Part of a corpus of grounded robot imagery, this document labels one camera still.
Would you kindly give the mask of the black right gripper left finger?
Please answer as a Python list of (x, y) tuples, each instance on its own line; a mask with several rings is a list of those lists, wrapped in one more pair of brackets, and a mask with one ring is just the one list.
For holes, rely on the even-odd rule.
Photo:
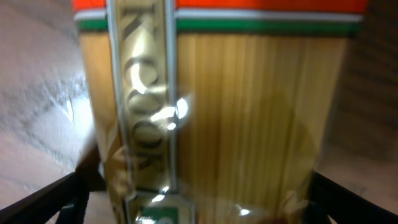
[(56, 224), (82, 224), (90, 192), (75, 172), (1, 210), (1, 224), (46, 223), (58, 214)]

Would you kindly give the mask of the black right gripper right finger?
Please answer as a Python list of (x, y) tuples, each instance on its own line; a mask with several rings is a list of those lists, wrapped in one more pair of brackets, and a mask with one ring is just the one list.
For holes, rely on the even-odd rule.
[(327, 177), (314, 172), (306, 208), (307, 224), (397, 223), (397, 215), (356, 195)]

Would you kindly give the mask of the orange spaghetti packet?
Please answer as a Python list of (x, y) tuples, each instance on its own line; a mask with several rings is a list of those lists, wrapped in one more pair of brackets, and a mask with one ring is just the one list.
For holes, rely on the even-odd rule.
[(118, 223), (310, 223), (366, 1), (73, 1)]

